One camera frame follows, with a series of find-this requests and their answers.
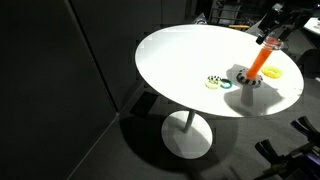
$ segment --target white round table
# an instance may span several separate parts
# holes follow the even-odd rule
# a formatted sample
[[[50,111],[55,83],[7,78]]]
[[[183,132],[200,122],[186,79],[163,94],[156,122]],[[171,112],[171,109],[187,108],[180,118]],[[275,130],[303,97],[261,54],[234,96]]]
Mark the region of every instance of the white round table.
[[[190,111],[169,115],[162,139],[175,155],[194,159],[211,147],[212,132],[195,112],[227,117],[264,116],[280,112],[300,97],[303,78],[282,51],[272,52],[265,65],[282,70],[279,79],[265,77],[261,87],[242,86],[236,75],[250,68],[261,46],[256,37],[241,31],[209,25],[165,28],[146,37],[136,50],[136,66],[156,91]],[[210,75],[231,80],[230,89],[208,89]]]
[[[314,34],[320,35],[320,21],[318,20],[318,17],[310,18],[304,25],[304,28]]]

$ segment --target table top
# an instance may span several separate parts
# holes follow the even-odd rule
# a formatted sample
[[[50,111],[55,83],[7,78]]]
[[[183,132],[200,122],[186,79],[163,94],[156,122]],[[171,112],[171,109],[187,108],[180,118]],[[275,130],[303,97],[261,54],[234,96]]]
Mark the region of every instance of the table top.
[[[256,37],[230,28],[181,25],[147,36],[137,47],[136,66],[145,81],[167,98],[197,111],[227,116],[263,116],[293,105],[303,91],[296,64],[282,51],[274,51],[265,65],[276,66],[279,79],[264,78],[261,87],[247,88],[236,80],[250,68],[261,46]],[[230,89],[208,89],[210,75],[231,80]]]
[[[318,20],[318,17],[310,18],[304,25],[304,28],[314,34],[320,35],[320,21]]]

